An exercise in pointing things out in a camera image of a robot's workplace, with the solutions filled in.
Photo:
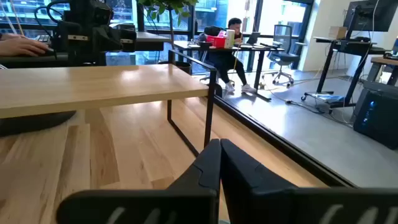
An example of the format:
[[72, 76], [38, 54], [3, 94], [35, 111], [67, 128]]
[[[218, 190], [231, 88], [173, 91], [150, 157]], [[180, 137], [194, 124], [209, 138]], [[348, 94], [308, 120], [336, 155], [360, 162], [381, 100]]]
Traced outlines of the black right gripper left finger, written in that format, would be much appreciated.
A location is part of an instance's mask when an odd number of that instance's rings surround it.
[[163, 190], [84, 190], [63, 199], [58, 223], [217, 223], [221, 142], [210, 141]]

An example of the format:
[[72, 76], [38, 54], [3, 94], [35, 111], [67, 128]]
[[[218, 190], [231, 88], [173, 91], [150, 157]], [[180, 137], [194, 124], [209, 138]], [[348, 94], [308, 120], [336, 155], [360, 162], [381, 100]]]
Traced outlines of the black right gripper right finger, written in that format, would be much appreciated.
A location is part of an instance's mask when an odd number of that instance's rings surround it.
[[230, 140], [221, 147], [231, 223], [397, 223], [397, 189], [297, 187]]

